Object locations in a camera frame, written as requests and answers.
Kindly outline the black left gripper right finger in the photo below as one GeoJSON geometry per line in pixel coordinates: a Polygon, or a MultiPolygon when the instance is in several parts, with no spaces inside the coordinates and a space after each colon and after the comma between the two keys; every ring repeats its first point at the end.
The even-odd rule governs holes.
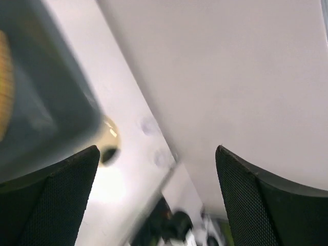
{"type": "Polygon", "coordinates": [[[327,191],[287,180],[223,146],[216,170],[235,245],[327,245],[327,191]]]}

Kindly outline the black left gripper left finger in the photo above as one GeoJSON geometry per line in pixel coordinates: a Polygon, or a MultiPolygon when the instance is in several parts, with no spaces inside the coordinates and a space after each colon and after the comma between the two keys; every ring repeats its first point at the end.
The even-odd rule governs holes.
{"type": "Polygon", "coordinates": [[[93,145],[1,182],[1,245],[74,245],[99,159],[93,145]]]}

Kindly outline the cream gold round plate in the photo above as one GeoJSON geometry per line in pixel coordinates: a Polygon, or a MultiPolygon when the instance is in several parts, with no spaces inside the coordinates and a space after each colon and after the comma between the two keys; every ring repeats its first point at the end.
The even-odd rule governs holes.
{"type": "Polygon", "coordinates": [[[99,164],[103,167],[110,166],[121,152],[120,132],[115,122],[108,116],[103,116],[103,121],[96,142],[100,150],[99,164]]]}

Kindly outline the woven bamboo tray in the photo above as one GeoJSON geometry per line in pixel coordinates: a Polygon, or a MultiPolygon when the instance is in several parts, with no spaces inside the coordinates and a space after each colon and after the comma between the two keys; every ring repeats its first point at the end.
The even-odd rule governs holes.
{"type": "Polygon", "coordinates": [[[14,101],[14,79],[11,51],[6,34],[1,31],[1,141],[8,129],[14,101]]]}

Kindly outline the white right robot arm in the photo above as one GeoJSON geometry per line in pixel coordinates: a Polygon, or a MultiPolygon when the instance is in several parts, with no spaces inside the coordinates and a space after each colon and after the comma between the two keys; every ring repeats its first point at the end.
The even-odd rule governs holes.
{"type": "Polygon", "coordinates": [[[204,210],[198,221],[183,209],[171,210],[162,196],[128,245],[234,245],[227,221],[204,210]]]}

